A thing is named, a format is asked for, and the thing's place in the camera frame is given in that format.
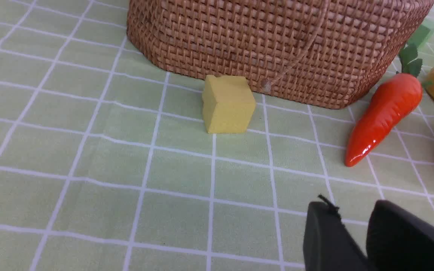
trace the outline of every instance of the green block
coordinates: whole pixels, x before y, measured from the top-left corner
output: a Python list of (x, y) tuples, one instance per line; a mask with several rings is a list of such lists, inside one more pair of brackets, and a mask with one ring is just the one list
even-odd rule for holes
[(418, 29), (413, 33), (408, 40), (408, 44), (414, 43), (418, 49), (422, 48), (428, 41), (428, 39), (434, 33), (434, 22), (429, 19), (424, 19), (422, 24), (418, 26)]

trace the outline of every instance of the woven rattan basket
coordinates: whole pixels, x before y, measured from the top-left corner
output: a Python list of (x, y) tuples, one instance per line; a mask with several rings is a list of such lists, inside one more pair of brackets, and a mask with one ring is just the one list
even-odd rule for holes
[(377, 83), (434, 0), (130, 0), (127, 35), (156, 66), (239, 75), (256, 92), (344, 108)]

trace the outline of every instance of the toy carrot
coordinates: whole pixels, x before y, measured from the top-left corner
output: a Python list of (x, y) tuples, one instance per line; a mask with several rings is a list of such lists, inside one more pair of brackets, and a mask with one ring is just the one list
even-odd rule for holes
[(400, 51), (401, 73), (378, 87), (368, 109), (357, 122), (349, 138), (346, 166), (354, 166), (367, 156), (400, 120), (420, 104), (422, 85), (416, 77), (423, 60), (416, 59), (417, 55), (413, 44)]

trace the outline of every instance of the yellow foam block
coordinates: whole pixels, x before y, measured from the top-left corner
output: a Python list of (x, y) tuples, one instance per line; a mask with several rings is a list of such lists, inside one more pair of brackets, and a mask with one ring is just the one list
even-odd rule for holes
[(255, 99), (242, 76), (207, 75), (202, 93), (203, 121), (210, 134), (245, 132)]

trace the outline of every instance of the basket handle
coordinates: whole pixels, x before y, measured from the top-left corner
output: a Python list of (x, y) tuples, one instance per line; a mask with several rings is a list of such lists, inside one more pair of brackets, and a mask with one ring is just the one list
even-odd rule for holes
[(328, 8), (329, 8), (329, 0), (323, 0), (322, 7), (321, 7), (322, 12), (320, 13), (319, 19), (317, 21), (316, 31), (314, 33), (312, 33), (312, 36), (309, 38), (309, 40), (306, 43), (306, 45), (304, 46), (304, 48), (302, 50), (298, 51), (298, 56), (296, 57), (296, 59), (294, 59), (285, 69), (283, 66), (282, 69), (284, 69), (284, 70), (282, 70), (276, 77), (274, 77), (274, 79), (272, 79), (272, 81), (269, 81), (269, 79), (267, 79), (267, 78), (264, 78), (262, 80), (261, 86), (264, 89), (265, 93), (270, 93), (272, 85), (275, 84), (277, 81), (281, 80), (284, 77), (284, 75), (286, 75), (287, 72), (289, 72), (291, 69), (293, 69), (302, 60), (302, 58), (306, 55), (310, 46), (312, 45), (312, 43), (316, 39), (318, 30), (321, 28), (322, 23), (324, 22), (324, 17), (327, 14)]

